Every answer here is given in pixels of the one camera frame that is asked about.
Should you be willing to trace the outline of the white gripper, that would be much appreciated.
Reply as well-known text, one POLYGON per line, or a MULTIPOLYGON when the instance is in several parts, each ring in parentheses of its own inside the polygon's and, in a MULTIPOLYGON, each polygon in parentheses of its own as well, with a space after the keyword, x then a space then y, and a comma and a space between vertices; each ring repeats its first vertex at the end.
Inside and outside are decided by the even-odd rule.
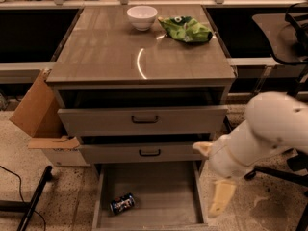
MULTIPOLYGON (((194 143, 192 148, 205 157, 209 156, 210 167, 218 176, 231 179, 241 178, 245 174, 245 167, 234 159, 227 141, 228 136, 222 135, 213 144, 200 141, 194 143)), ((216 218, 225 211, 236 188, 237 184, 234 180, 218 179, 213 182, 213 194, 209 207, 210 218, 216 218)))

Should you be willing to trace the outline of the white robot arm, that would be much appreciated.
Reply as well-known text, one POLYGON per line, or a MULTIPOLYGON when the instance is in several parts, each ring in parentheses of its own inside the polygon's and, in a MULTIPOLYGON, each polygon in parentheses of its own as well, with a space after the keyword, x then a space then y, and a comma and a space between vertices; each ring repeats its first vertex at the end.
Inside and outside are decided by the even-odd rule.
POLYGON ((245 106, 244 121, 232 132, 212 142, 192 145, 218 176, 209 215, 223 213, 232 199, 237 181, 257 162, 291 148, 308 153, 308 106, 280 92, 264 92, 245 106))

